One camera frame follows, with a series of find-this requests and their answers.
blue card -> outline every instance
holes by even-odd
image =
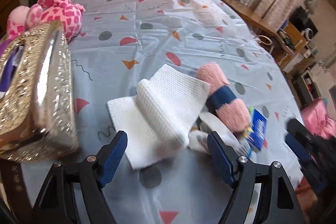
[[[250,135],[247,137],[247,141],[255,151],[260,151],[263,147],[263,142],[266,133],[266,118],[255,108],[250,107],[251,114],[251,129]]]

white paper towel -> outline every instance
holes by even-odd
[[[133,169],[173,156],[189,144],[188,132],[201,112],[210,85],[163,65],[141,80],[137,95],[108,101],[116,131],[127,133],[126,156]]]

table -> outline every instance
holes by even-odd
[[[201,65],[215,61],[234,95],[268,119],[266,141],[255,161],[279,161],[293,185],[301,180],[300,164],[283,141],[287,120],[302,121],[300,111],[271,55],[228,5],[220,0],[71,1],[86,9],[81,32],[69,43],[82,149],[63,161],[79,162],[110,143],[116,132],[106,103],[135,95],[137,83],[163,64],[195,77]],[[21,200],[27,192],[34,204],[52,163],[21,164],[22,178],[16,173],[14,178],[24,183],[16,185],[22,191],[13,198]],[[88,224],[80,186],[74,188],[81,222]],[[259,192],[255,188],[246,224],[253,222]],[[132,170],[123,157],[103,193],[120,224],[164,223],[167,216],[174,224],[204,224],[218,223],[231,190],[209,155],[184,149],[141,170]]]

gray polka dot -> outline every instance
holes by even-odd
[[[265,116],[265,118],[268,118],[269,112],[268,112],[267,107],[263,106],[261,111],[262,111],[262,114]]]
[[[267,74],[267,77],[271,80],[271,81],[273,81],[273,76],[268,72],[268,73],[266,73]]]
[[[140,25],[141,30],[152,30],[153,25],[151,23],[142,23]]]
[[[237,92],[241,95],[244,95],[245,94],[245,89],[244,89],[244,86],[241,84],[241,83],[235,83],[235,88],[237,90]]]
[[[202,40],[204,38],[204,36],[202,36],[199,33],[193,33],[193,37],[196,38],[196,39],[199,39],[199,40]]]
[[[251,62],[250,59],[248,59],[246,56],[244,56],[244,60],[248,63],[248,62]]]
[[[140,170],[139,181],[144,187],[152,189],[160,185],[162,175],[157,167],[149,166]]]
[[[237,54],[238,54],[240,57],[244,57],[244,56],[245,56],[244,51],[243,51],[242,49],[240,49],[240,48],[237,48],[237,49],[236,49],[236,52],[237,52]]]
[[[103,31],[100,33],[98,39],[99,40],[108,40],[112,37],[112,33],[109,31]]]
[[[190,0],[181,0],[183,3],[185,4],[189,4],[190,3]]]

squiggly line pattern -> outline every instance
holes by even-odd
[[[81,67],[81,68],[82,68],[82,71],[85,72],[85,73],[87,73],[88,76],[89,76],[89,79],[90,79],[91,81],[93,81],[93,79],[91,79],[91,76],[90,76],[89,72],[86,71],[86,70],[84,70],[83,66],[82,66],[82,65],[79,65],[79,64],[77,63],[77,60],[76,60],[76,59],[71,60],[71,62],[72,62],[72,61],[76,61],[76,66],[77,66],[77,67]]]
[[[127,4],[125,4],[125,7],[128,9],[128,10],[131,10],[131,12],[134,12]]]
[[[168,4],[168,2],[165,2],[165,3],[162,3],[160,5],[154,6],[153,8],[149,8],[148,10],[158,9],[158,8],[160,8],[160,7],[162,7],[162,6],[166,5],[166,4]]]
[[[98,131],[97,132],[97,135],[98,135],[98,139],[101,141],[100,139],[100,134],[103,135],[105,138],[108,138],[111,136],[111,131],[110,131],[110,128],[112,128],[113,130],[115,130],[114,126],[108,126],[107,127],[107,130],[108,130],[108,133],[106,134],[105,132],[103,131]]]

